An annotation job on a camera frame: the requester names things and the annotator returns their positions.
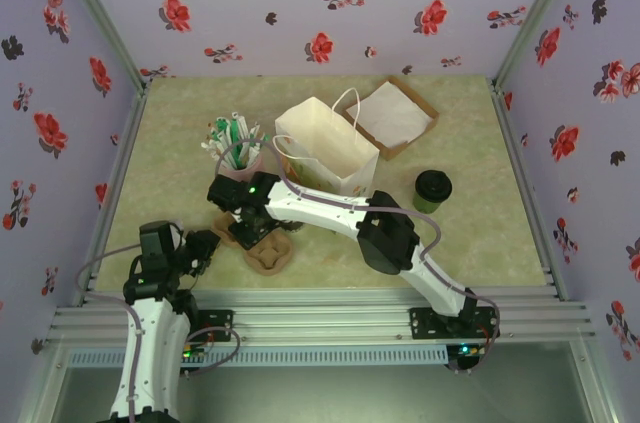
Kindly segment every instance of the white paper bag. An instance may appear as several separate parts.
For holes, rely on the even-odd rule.
[[[311,97],[276,119],[274,145],[283,155],[287,176],[302,186],[336,195],[369,195],[379,150],[334,110]]]

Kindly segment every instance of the purple wall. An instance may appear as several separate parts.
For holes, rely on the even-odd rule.
[[[0,408],[13,423],[42,360],[32,341],[71,303],[135,91],[80,0],[0,1]]]
[[[588,302],[628,421],[640,412],[638,21],[636,0],[555,0],[505,85],[570,296]]]
[[[398,74],[407,67],[495,76],[533,2],[440,0],[443,8],[436,4],[416,25],[436,0],[171,0],[167,8],[166,0],[101,1],[138,68],[167,66],[177,76]],[[329,41],[314,45],[319,33]]]

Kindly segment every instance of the cardboard box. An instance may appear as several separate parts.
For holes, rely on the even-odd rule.
[[[384,80],[382,83],[378,85],[376,90],[382,85],[384,85],[387,81],[392,85],[397,86],[400,89],[400,91],[402,91],[405,95],[407,95],[411,101],[413,101],[416,105],[418,105],[418,107],[420,107],[422,111],[424,111],[427,115],[429,115],[429,117],[432,118],[432,120],[429,122],[425,130],[420,134],[420,136],[418,136],[418,138],[420,138],[427,131],[431,130],[433,127],[436,126],[436,124],[438,123],[438,117],[440,116],[440,113],[438,113],[429,103],[427,103],[427,101],[424,98],[422,98],[417,91],[415,91],[406,83],[403,83],[402,81],[400,81],[395,76],[388,77],[386,80]],[[350,103],[349,105],[347,105],[347,107],[341,113],[342,116],[352,125],[353,125],[353,118],[347,112],[347,110],[352,106],[356,105],[357,103],[358,103],[357,100],[354,100],[353,103]],[[364,128],[360,126],[360,124],[357,124],[356,128],[361,135],[363,135],[367,140],[373,143],[373,145],[375,145],[376,148],[380,150],[380,155],[385,160],[391,160],[392,158],[395,158],[400,153],[402,153],[411,143],[413,143],[418,139],[416,138],[415,140],[409,141],[407,143],[401,143],[400,145],[394,146],[393,148],[387,148],[382,143],[377,141],[373,136],[371,136]]]

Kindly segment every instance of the tabletop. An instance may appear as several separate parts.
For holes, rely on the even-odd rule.
[[[444,171],[451,197],[431,216],[442,240],[431,252],[451,277],[466,286],[544,285],[545,279],[515,176],[481,76],[407,76],[401,79],[440,112],[436,127],[396,158],[378,160],[374,188],[413,208],[414,181],[426,169]],[[156,79],[151,87],[107,250],[135,243],[138,227],[180,220],[187,229],[210,228],[219,210],[207,202],[214,160],[200,147],[207,124],[237,111],[273,135],[274,120],[288,108],[316,96],[331,105],[350,87],[370,94],[383,76],[238,77]],[[275,159],[265,154],[267,169]],[[415,221],[426,244],[434,231]],[[262,276],[242,250],[220,246],[198,289],[390,288],[406,287],[362,260],[357,242],[305,225],[288,234],[294,255],[282,272]],[[135,251],[104,260],[96,288],[118,291],[128,277]]]

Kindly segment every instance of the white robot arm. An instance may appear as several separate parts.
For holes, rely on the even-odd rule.
[[[336,196],[303,187],[300,187],[300,190],[307,195],[313,195],[339,203],[344,203],[345,200],[347,200],[349,204],[354,207],[375,206],[364,197],[345,198],[344,196]],[[363,222],[367,218],[367,212],[364,211],[351,211],[328,204],[316,203],[307,198],[300,198],[298,195],[293,194],[282,181],[273,184],[273,187],[269,191],[268,198],[269,202],[265,205],[265,209],[274,220],[308,223],[342,233],[356,241],[358,241]],[[391,215],[385,216],[389,220],[393,218]],[[234,217],[236,221],[242,221],[241,214],[236,214]],[[403,242],[397,241],[394,242],[394,244],[402,245]],[[396,271],[396,267],[387,265],[374,269],[382,271],[383,273],[398,274],[404,278],[427,299],[435,312],[445,316],[458,316],[464,306],[465,298],[460,293],[453,291],[451,287],[458,288],[462,291],[464,291],[465,287],[450,278],[449,275],[442,271],[436,262],[433,261],[431,256],[427,255],[426,257],[431,267],[434,268],[451,287],[447,287],[438,281],[433,273],[420,261],[420,254],[423,249],[424,246],[418,241],[413,247],[413,251],[409,257],[411,265],[407,269],[402,268]]]
[[[463,294],[471,295],[471,290],[451,279],[428,254],[430,268],[425,266],[421,259],[424,247],[413,231],[413,222],[392,211],[398,205],[390,195],[376,191],[371,198],[348,198],[294,188],[295,192],[269,173],[256,173],[250,183],[219,175],[207,199],[233,214],[236,221],[229,230],[245,249],[285,221],[327,228],[356,240],[372,269],[404,278],[427,299],[438,317],[448,322],[445,325],[464,326],[472,321],[477,301]],[[140,227],[140,241],[142,255],[132,263],[124,295],[141,321],[141,347],[136,351],[140,332],[129,316],[122,379],[111,419],[101,423],[129,422],[131,401],[137,422],[178,423],[179,368],[197,314],[190,291],[178,290],[179,278],[202,274],[219,238],[210,231],[200,231],[187,234],[185,239],[175,224],[160,221]],[[131,399],[131,368],[136,358],[139,370]]]

